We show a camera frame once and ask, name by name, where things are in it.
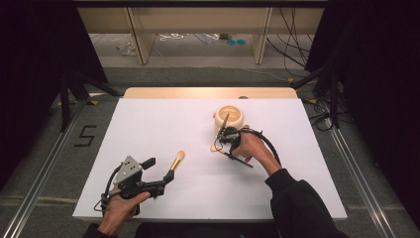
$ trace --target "person's right hand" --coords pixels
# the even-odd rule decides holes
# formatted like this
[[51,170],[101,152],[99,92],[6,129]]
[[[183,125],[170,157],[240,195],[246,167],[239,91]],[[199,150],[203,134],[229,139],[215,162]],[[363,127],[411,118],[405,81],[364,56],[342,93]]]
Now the person's right hand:
[[[249,129],[250,126],[245,125],[243,129]],[[245,157],[245,162],[249,162],[251,158],[255,158],[265,168],[269,175],[281,169],[281,165],[275,160],[272,152],[265,146],[263,141],[252,133],[241,134],[241,145],[232,151],[235,157]]]

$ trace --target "hand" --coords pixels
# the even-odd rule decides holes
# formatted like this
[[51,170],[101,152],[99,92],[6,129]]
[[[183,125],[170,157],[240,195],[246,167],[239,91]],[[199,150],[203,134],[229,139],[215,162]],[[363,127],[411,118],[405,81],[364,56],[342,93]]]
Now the hand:
[[151,194],[148,191],[127,200],[120,195],[112,196],[98,231],[107,236],[118,235],[123,230],[126,221],[135,215],[137,204],[144,202],[149,197]]
[[259,161],[269,175],[281,169],[281,165],[275,160],[274,155],[265,146],[263,141],[252,133],[241,134],[241,145],[232,152],[233,156],[239,155],[245,157],[245,162],[249,162],[252,158]]

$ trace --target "gray floor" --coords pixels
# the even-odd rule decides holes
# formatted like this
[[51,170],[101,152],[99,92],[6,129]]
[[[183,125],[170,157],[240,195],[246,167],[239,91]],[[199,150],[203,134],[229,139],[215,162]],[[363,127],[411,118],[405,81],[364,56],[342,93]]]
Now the gray floor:
[[[254,58],[249,51],[248,36],[234,36],[247,40],[244,46],[228,46],[222,41],[205,45],[196,41],[193,35],[186,36],[184,40],[161,42],[157,39],[156,49],[146,65],[138,65],[136,57],[122,56],[117,46],[124,37],[124,35],[92,35],[92,42],[105,67],[110,85],[121,92],[130,86],[287,86],[289,78],[293,77],[295,80],[299,78],[290,75],[284,69],[283,57],[271,46],[266,46],[263,63],[254,64]],[[276,36],[270,38],[284,50],[285,45],[282,45]],[[301,36],[301,40],[301,45],[309,49],[308,38]],[[289,53],[299,59],[297,51]],[[290,60],[286,61],[286,65],[293,73],[307,74]],[[301,98],[312,97],[313,85],[313,83],[306,84],[298,90],[298,95]],[[87,88],[92,93],[100,92],[90,86]],[[72,111],[82,108],[81,112],[75,118],[63,150],[20,237],[80,237],[86,229],[87,223],[74,219],[71,215],[105,136],[118,98],[97,95],[92,100],[98,103],[96,105],[77,103],[71,106]],[[318,114],[313,105],[305,104],[305,109],[308,117]],[[351,122],[351,115],[343,115],[340,119],[340,132],[389,220],[395,237],[420,237],[418,229],[380,169],[374,165],[357,126],[348,123]],[[92,125],[96,128],[86,129],[89,130],[89,135],[94,136],[92,144],[89,147],[75,147],[88,142],[89,139],[79,138],[79,135],[83,127]],[[2,234],[49,156],[59,136],[59,129],[60,107],[56,101],[31,153],[14,171],[0,193]],[[348,211],[348,219],[336,221],[338,228],[350,237],[381,237],[333,139],[332,132],[321,132],[314,127],[314,133],[340,198]],[[136,222],[128,223],[120,237],[134,237],[137,226]]]

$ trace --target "white surface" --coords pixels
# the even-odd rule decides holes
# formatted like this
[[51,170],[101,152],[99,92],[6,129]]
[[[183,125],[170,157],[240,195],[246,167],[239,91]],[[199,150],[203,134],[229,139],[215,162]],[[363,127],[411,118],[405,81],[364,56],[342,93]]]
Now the white surface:
[[178,151],[185,158],[163,196],[141,204],[145,220],[272,219],[267,174],[210,152],[213,113],[235,105],[245,124],[261,131],[275,146],[282,165],[296,179],[307,180],[335,219],[347,218],[299,99],[120,99],[95,164],[74,210],[76,218],[101,217],[93,210],[109,176],[128,155],[142,163],[157,158],[143,180],[162,179]]

